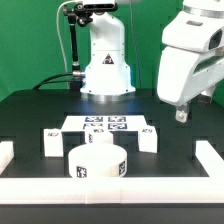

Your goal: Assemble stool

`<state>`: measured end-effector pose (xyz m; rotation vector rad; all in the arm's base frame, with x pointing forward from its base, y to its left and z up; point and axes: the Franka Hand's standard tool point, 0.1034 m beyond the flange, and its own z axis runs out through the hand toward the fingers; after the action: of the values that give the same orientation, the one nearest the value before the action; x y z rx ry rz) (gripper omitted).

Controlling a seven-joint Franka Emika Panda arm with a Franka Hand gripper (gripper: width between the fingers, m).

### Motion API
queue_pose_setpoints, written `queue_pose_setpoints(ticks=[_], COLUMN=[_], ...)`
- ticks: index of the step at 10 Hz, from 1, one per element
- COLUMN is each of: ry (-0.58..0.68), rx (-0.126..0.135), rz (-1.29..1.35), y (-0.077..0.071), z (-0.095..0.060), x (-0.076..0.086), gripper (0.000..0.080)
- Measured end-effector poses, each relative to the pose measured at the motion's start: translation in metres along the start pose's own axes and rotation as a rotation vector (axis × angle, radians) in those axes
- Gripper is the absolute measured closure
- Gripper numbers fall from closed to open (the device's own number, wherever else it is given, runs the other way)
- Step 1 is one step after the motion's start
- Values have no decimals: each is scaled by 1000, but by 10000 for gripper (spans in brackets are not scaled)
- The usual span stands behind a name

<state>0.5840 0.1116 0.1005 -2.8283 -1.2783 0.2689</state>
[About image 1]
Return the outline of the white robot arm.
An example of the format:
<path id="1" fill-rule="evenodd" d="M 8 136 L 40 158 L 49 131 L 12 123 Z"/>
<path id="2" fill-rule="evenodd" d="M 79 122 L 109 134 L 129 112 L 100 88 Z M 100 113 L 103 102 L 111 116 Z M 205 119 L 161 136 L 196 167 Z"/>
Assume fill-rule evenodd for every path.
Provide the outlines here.
<path id="1" fill-rule="evenodd" d="M 135 90 L 125 62 L 124 26 L 108 14 L 119 0 L 83 0 L 93 13 L 91 61 L 81 91 L 104 99 Z M 176 107 L 176 120 L 186 122 L 190 101 L 211 102 L 224 80 L 224 0 L 184 0 L 183 8 L 162 33 L 157 94 Z"/>

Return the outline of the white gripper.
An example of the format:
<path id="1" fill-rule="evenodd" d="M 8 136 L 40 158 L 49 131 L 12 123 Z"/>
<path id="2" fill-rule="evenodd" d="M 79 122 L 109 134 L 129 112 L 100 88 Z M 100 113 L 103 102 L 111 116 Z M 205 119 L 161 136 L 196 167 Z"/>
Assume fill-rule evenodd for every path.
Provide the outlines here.
<path id="1" fill-rule="evenodd" d="M 189 104 L 208 106 L 216 87 L 224 79 L 224 19 L 201 17 L 181 11 L 165 27 L 157 93 L 176 107 L 175 119 L 188 120 Z"/>

